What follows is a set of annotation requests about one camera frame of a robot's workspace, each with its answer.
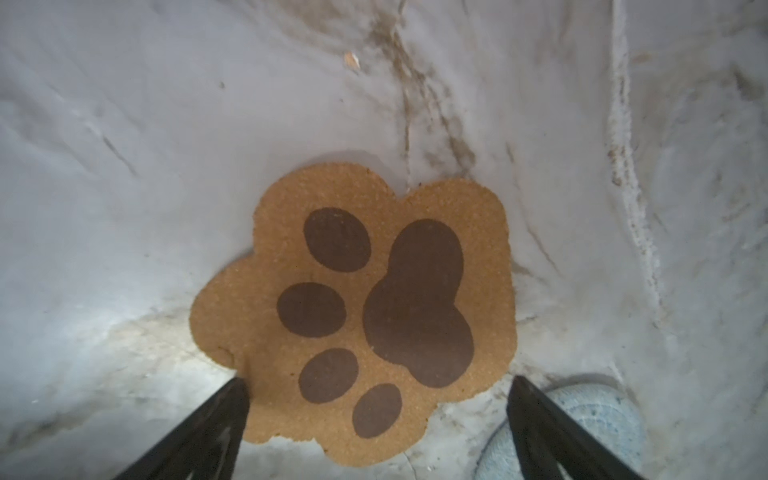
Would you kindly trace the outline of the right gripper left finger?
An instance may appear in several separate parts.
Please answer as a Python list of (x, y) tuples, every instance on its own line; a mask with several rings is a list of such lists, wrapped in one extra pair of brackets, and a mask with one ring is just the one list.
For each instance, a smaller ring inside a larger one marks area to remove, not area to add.
[(117, 477), (230, 479), (249, 406), (246, 382), (231, 379)]

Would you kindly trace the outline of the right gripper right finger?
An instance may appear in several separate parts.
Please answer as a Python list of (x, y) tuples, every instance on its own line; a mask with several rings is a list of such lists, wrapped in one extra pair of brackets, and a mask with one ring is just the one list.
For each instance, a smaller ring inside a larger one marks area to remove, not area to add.
[(642, 478), (523, 376), (513, 378), (506, 411), (525, 479)]

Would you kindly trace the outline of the light blue woven coaster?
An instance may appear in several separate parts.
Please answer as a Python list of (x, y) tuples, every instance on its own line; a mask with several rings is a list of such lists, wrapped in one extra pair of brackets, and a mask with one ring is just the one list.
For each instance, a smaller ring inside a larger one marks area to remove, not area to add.
[[(602, 384), (580, 383), (545, 393), (569, 417), (639, 473), (647, 434), (636, 405), (622, 392)], [(474, 471), (476, 479), (520, 479), (522, 472), (507, 423), (491, 437)]]

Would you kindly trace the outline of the cork paw coaster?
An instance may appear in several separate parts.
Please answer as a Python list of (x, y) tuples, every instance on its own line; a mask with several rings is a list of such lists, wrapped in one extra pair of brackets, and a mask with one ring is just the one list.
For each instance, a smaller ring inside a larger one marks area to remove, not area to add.
[(270, 186), (253, 246), (195, 298), (190, 329), (247, 384), (243, 434), (314, 440), (370, 466), (418, 442), (517, 349), (505, 209), (452, 178), (400, 196), (372, 170), (324, 163)]

